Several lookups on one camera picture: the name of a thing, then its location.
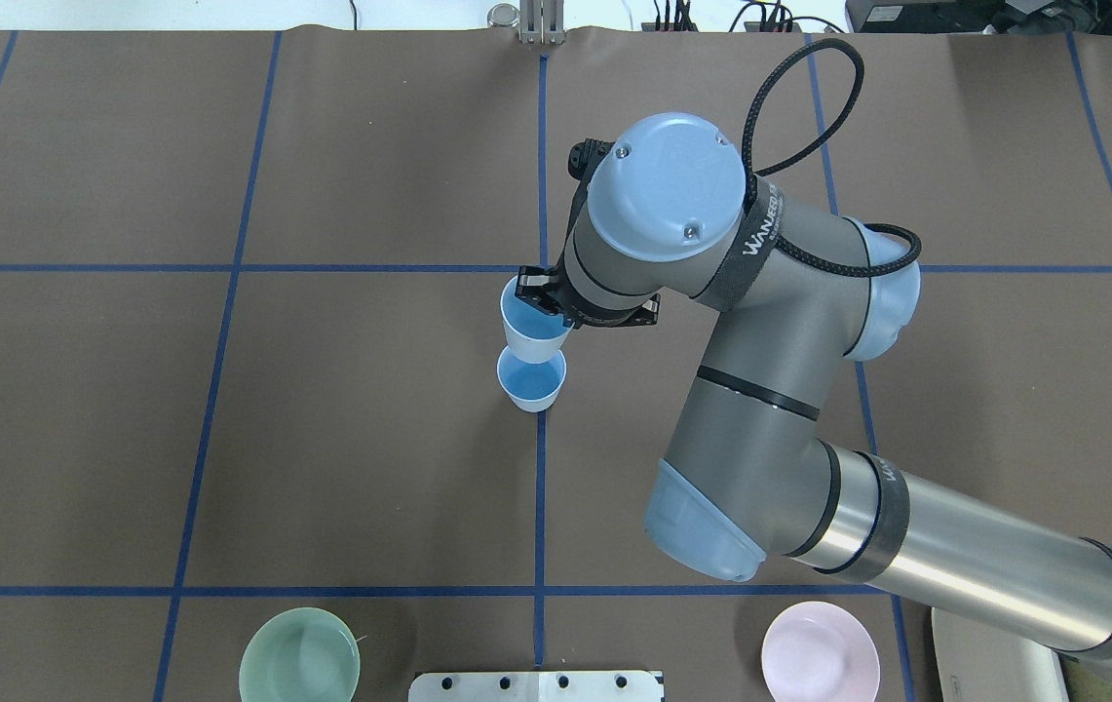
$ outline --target robotic arm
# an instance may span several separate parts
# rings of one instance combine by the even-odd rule
[[[729,581],[780,552],[1017,632],[1112,682],[1112,547],[816,438],[837,365],[884,354],[911,320],[917,240],[907,253],[877,230],[911,233],[811,208],[748,165],[743,178],[743,162],[693,115],[587,139],[569,156],[580,186],[559,263],[518,276],[518,297],[577,326],[655,324],[659,288],[721,312],[658,463],[655,545]]]

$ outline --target brown table surface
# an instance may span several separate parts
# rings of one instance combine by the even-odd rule
[[[1112,39],[848,39],[858,108],[777,182],[919,231],[924,297],[820,434],[1112,542]],[[646,540],[712,312],[575,333],[546,414],[493,377],[568,147],[666,110],[739,134],[802,40],[0,32],[0,699],[236,699],[252,632],[318,605],[367,635],[363,701],[536,665],[754,701],[765,627],[811,599],[872,632],[882,701],[939,699],[924,609]],[[792,71],[756,164],[848,76]]]

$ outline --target metal clamp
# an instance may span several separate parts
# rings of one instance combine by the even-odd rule
[[[564,43],[564,0],[520,0],[520,43]]]

